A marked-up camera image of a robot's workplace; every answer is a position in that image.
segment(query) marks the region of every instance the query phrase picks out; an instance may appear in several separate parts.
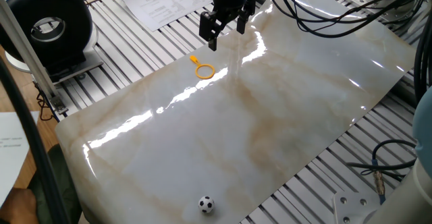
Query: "cable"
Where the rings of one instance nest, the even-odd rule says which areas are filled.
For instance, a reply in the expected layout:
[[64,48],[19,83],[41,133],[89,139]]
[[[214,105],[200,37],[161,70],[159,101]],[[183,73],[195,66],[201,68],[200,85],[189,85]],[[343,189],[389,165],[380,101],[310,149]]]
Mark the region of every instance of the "cable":
[[431,36],[432,16],[429,15],[417,45],[416,57],[414,60],[414,92],[418,103],[427,91],[426,75],[428,61],[426,61],[426,59],[429,58],[426,58],[425,55],[429,54]]
[[[317,14],[309,11],[308,9],[304,8],[303,6],[301,6],[300,4],[298,4],[298,2],[296,0],[291,0],[291,1],[294,4],[294,9],[292,9],[291,5],[288,3],[288,0],[283,0],[283,2],[285,3],[286,7],[289,9],[290,13],[288,13],[288,12],[284,11],[279,6],[279,4],[277,4],[275,2],[275,0],[272,0],[273,4],[278,8],[278,10],[280,10],[286,16],[288,16],[290,18],[293,18],[293,19],[295,19],[297,21],[297,25],[298,25],[298,27],[302,31],[304,31],[304,32],[310,32],[311,34],[314,34],[315,36],[320,36],[320,37],[323,37],[323,38],[339,38],[339,37],[348,35],[350,33],[356,32],[357,30],[359,30],[362,27],[366,26],[367,24],[371,23],[373,20],[377,19],[379,16],[381,16],[385,12],[387,12],[387,11],[389,11],[391,9],[400,7],[401,5],[410,3],[410,2],[412,2],[414,0],[395,0],[394,2],[392,2],[390,5],[388,5],[384,9],[378,11],[377,13],[375,13],[373,15],[370,15],[369,17],[361,18],[361,19],[357,19],[357,20],[348,20],[348,21],[347,20],[342,20],[342,18],[345,18],[348,15],[350,15],[351,13],[354,13],[356,11],[360,11],[362,8],[368,7],[369,5],[372,5],[372,4],[374,4],[374,3],[378,2],[378,1],[381,1],[381,0],[373,0],[371,2],[368,2],[368,3],[366,3],[366,4],[364,4],[364,5],[360,6],[360,7],[356,7],[354,9],[351,9],[351,10],[347,11],[345,14],[343,14],[343,15],[341,15],[339,17],[336,17],[336,18],[324,18],[323,16],[317,15]],[[316,18],[319,18],[320,20],[306,20],[306,19],[303,19],[303,18],[299,18],[298,14],[297,14],[297,9],[296,9],[297,7],[299,7],[300,9],[302,9],[303,11],[305,11],[306,13],[309,13],[310,15],[312,15],[312,16],[314,16]],[[324,26],[322,28],[318,28],[318,29],[312,30],[312,29],[310,29],[305,24],[305,22],[333,22],[333,23],[330,24],[330,25]],[[359,24],[358,26],[354,27],[353,29],[348,30],[346,32],[343,32],[341,34],[322,34],[320,32],[317,32],[318,30],[321,30],[321,29],[324,29],[324,28],[328,28],[328,27],[333,26],[333,25],[338,24],[338,23],[349,23],[349,24],[352,24],[352,23],[359,23],[359,22],[362,22],[362,23]]]
[[[57,117],[57,115],[55,114],[54,109],[52,108],[51,104],[48,103],[48,98],[45,95],[45,93],[37,86],[36,83],[34,83],[34,87],[39,91],[38,96],[36,97],[36,100],[38,101],[39,107],[40,107],[40,115],[39,115],[39,119],[42,121],[49,121],[52,119],[55,119],[58,123],[60,122],[59,118]],[[43,109],[50,109],[51,110],[51,116],[48,119],[44,119],[42,118],[43,116]]]
[[[383,141],[383,142],[379,143],[373,149],[373,152],[372,152],[372,162],[373,162],[373,164],[372,165],[361,164],[361,163],[346,163],[346,165],[350,166],[350,167],[363,168],[363,169],[367,169],[367,170],[371,170],[371,171],[381,171],[382,174],[388,173],[388,172],[384,172],[383,170],[390,170],[390,171],[392,171],[392,170],[404,169],[404,168],[407,168],[407,167],[414,166],[414,163],[415,163],[416,159],[411,160],[411,161],[406,162],[406,163],[398,164],[398,165],[379,166],[377,164],[377,158],[376,158],[377,157],[377,151],[382,146],[385,146],[386,144],[391,144],[391,143],[404,144],[404,145],[407,145],[407,146],[412,147],[412,148],[416,147],[416,145],[414,143],[407,142],[406,140],[386,140],[386,141]],[[394,176],[394,177],[395,176],[402,177],[402,175],[394,175],[393,173],[392,174],[386,174],[386,175],[388,175],[388,176]]]
[[392,165],[392,166],[374,166],[374,165],[367,165],[367,164],[361,164],[361,163],[346,163],[347,166],[350,167],[358,167],[358,168],[364,168],[369,170],[399,170],[404,169],[407,167],[414,166],[414,163],[416,160],[411,160],[406,163],[398,164],[398,165]]
[[61,199],[59,188],[53,174],[53,168],[49,161],[43,142],[36,128],[34,120],[28,110],[20,90],[16,86],[9,70],[6,68],[5,62],[0,57],[0,81],[12,102],[16,114],[21,121],[24,132],[26,133],[27,141],[32,151],[40,180],[42,181],[43,192],[47,200],[49,212],[53,223],[69,224],[70,220],[65,210],[65,205]]

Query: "paper document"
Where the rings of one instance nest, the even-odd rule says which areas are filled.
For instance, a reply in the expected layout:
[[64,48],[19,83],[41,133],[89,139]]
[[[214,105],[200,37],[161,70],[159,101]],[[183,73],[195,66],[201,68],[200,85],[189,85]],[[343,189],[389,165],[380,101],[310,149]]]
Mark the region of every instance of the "paper document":
[[[39,112],[31,113],[37,122]],[[26,134],[16,113],[0,113],[0,207],[20,174],[28,148]]]
[[212,0],[123,0],[130,11],[150,30],[156,31]]

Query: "soccer ball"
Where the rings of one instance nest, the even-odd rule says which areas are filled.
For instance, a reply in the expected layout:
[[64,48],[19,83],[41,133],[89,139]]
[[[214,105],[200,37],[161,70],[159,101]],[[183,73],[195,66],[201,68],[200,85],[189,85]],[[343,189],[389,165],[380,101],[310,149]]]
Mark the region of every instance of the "soccer ball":
[[215,208],[215,201],[208,196],[204,196],[200,199],[198,207],[202,213],[210,213]]

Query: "white marble sheet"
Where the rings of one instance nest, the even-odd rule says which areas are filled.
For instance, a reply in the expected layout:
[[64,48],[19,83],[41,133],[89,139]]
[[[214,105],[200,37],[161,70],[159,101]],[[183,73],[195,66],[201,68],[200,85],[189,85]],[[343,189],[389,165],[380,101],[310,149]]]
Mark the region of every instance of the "white marble sheet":
[[[324,16],[346,8],[299,0]],[[322,32],[340,32],[337,25]],[[238,223],[343,134],[413,64],[377,22],[325,39],[267,1],[244,35],[189,56],[57,126],[86,214],[101,223]],[[198,200],[215,200],[212,215]]]

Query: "wire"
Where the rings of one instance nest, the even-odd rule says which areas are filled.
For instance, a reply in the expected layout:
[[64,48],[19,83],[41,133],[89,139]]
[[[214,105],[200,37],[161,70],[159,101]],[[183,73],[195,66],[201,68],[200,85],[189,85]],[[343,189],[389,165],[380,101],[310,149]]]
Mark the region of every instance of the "wire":
[[53,223],[68,224],[70,220],[65,210],[65,204],[61,198],[57,182],[53,174],[51,162],[48,159],[47,153],[43,146],[40,134],[36,128],[34,120],[28,110],[25,100],[23,99],[20,90],[16,86],[5,62],[0,57],[0,81],[12,102],[18,118],[21,121],[24,132],[26,133],[27,141],[32,151],[36,168],[42,188],[47,200],[49,212]]
[[361,164],[361,163],[346,163],[346,165],[350,166],[350,167],[358,167],[358,168],[366,169],[366,170],[364,170],[364,171],[362,171],[360,173],[361,175],[368,175],[368,174],[371,174],[374,171],[380,171],[382,174],[385,174],[385,175],[387,175],[389,177],[392,177],[392,178],[394,178],[394,179],[396,179],[398,181],[402,181],[402,178],[405,177],[405,175],[396,174],[396,173],[390,173],[388,171],[394,171],[394,170],[404,169],[404,168],[407,168],[407,167],[412,167],[412,166],[414,166],[414,163],[415,163],[416,159],[411,160],[411,161],[409,161],[407,163],[402,163],[402,164],[399,164],[399,165],[392,165],[392,166],[379,166],[377,164],[377,151],[381,147],[385,146],[386,144],[393,144],[393,143],[403,144],[403,145],[406,145],[406,146],[409,146],[409,147],[412,147],[412,148],[416,147],[416,144],[408,142],[406,140],[385,140],[385,141],[379,143],[373,149],[373,152],[372,152],[372,163],[373,164],[372,165]]
[[364,168],[364,169],[369,169],[369,170],[399,170],[399,169],[404,169],[407,167],[412,167],[412,166],[414,166],[415,162],[416,162],[416,160],[411,160],[411,161],[406,162],[406,163],[392,165],[392,166],[374,166],[374,165],[367,165],[367,164],[361,164],[361,163],[346,163],[346,165],[350,166],[350,167],[358,167],[358,168]]
[[[57,122],[60,122],[59,118],[57,117],[57,115],[55,114],[54,109],[52,108],[51,104],[48,103],[48,98],[45,95],[45,93],[37,86],[37,84],[34,84],[34,87],[39,91],[38,96],[36,97],[36,100],[38,101],[39,107],[40,107],[40,115],[39,115],[39,119],[42,121],[49,121],[52,119],[55,119]],[[50,109],[51,110],[51,116],[48,119],[44,119],[42,118],[43,116],[43,109]]]
[[431,48],[431,36],[432,16],[429,15],[417,45],[416,57],[414,60],[414,92],[418,103],[427,91],[426,75],[429,49]]
[[[378,11],[377,13],[370,15],[369,17],[366,18],[361,18],[361,19],[357,19],[357,20],[342,20],[343,18],[346,18],[348,15],[350,15],[351,13],[360,11],[362,8],[366,8],[370,5],[375,4],[378,1],[382,1],[382,0],[373,0],[370,1],[360,7],[356,7],[353,9],[350,9],[349,11],[347,11],[345,14],[336,17],[336,18],[325,18],[323,16],[317,15],[315,13],[313,13],[312,11],[309,11],[308,9],[304,8],[303,6],[301,6],[301,4],[299,4],[296,0],[291,0],[291,2],[294,4],[294,9],[291,7],[291,5],[288,3],[288,0],[283,0],[283,2],[285,3],[286,7],[289,10],[289,13],[284,11],[279,4],[276,3],[275,0],[272,0],[273,4],[276,6],[276,8],[278,8],[278,10],[280,10],[283,14],[285,14],[286,16],[293,18],[297,21],[297,25],[298,27],[304,31],[304,32],[310,32],[311,34],[314,34],[315,36],[320,36],[323,38],[339,38],[339,37],[343,37],[345,35],[348,35],[350,33],[356,32],[357,30],[361,29],[362,27],[366,26],[367,24],[371,23],[373,20],[377,19],[379,16],[383,15],[385,12],[391,10],[391,9],[395,9],[397,7],[400,7],[401,5],[410,3],[414,0],[395,0],[394,2],[392,2],[391,4],[389,4],[387,7],[383,8],[382,10]],[[299,7],[300,9],[302,9],[303,11],[305,11],[306,13],[309,13],[310,15],[319,18],[319,20],[307,20],[307,19],[303,19],[303,18],[299,18],[298,14],[297,14],[297,7]],[[305,22],[332,22],[332,24],[312,30],[310,29]],[[354,27],[351,30],[348,30],[346,32],[343,32],[341,34],[323,34],[320,32],[317,32],[318,30],[322,30],[324,28],[328,28],[330,26],[333,26],[335,24],[338,23],[347,23],[347,24],[353,24],[353,23],[359,23],[362,22],[361,24],[359,24],[358,26]]]

